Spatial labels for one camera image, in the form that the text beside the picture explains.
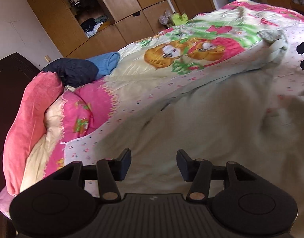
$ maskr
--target green plastic bag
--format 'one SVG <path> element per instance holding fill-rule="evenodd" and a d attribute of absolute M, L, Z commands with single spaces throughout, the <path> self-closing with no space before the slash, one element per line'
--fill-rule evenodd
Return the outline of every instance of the green plastic bag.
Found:
<path fill-rule="evenodd" d="M 171 19 L 175 26 L 186 24 L 188 22 L 186 13 L 184 13 L 182 16 L 180 16 L 178 13 L 175 13 L 171 16 Z"/>

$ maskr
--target magenta pillow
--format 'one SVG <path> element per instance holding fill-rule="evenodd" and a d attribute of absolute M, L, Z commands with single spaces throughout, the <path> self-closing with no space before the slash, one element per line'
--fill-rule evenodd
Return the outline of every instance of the magenta pillow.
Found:
<path fill-rule="evenodd" d="M 19 193 L 26 159 L 34 145 L 46 133 L 44 113 L 62 92 L 62 82 L 52 72 L 40 72 L 24 90 L 3 152 L 3 172 L 9 194 Z"/>
<path fill-rule="evenodd" d="M 9 208 L 12 200 L 14 199 L 8 191 L 7 187 L 4 187 L 0 192 L 0 211 L 7 217 L 10 218 Z"/>

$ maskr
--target wall socket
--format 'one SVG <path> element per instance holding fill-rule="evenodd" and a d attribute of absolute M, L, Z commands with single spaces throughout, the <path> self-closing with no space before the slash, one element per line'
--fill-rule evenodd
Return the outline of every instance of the wall socket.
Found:
<path fill-rule="evenodd" d="M 47 62 L 52 61 L 51 58 L 50 58 L 48 55 L 47 55 L 47 56 L 44 56 L 44 58 L 45 58 L 45 60 L 46 60 Z"/>

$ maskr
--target blue folded cloth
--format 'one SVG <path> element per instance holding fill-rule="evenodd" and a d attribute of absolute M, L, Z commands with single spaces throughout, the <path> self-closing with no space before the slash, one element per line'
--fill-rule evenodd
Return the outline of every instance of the blue folded cloth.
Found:
<path fill-rule="evenodd" d="M 102 78 L 103 76 L 111 74 L 114 68 L 116 68 L 120 59 L 120 54 L 117 52 L 107 53 L 103 55 L 97 55 L 92 58 L 86 59 L 91 61 L 99 69 L 96 76 L 96 80 Z"/>

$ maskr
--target headboard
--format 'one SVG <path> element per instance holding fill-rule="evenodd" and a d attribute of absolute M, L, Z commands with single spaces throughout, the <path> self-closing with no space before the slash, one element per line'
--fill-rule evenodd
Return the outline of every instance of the headboard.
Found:
<path fill-rule="evenodd" d="M 24 89 L 38 73 L 39 69 L 19 53 L 0 60 L 0 191 L 6 185 L 2 169 L 5 138 L 17 115 Z"/>

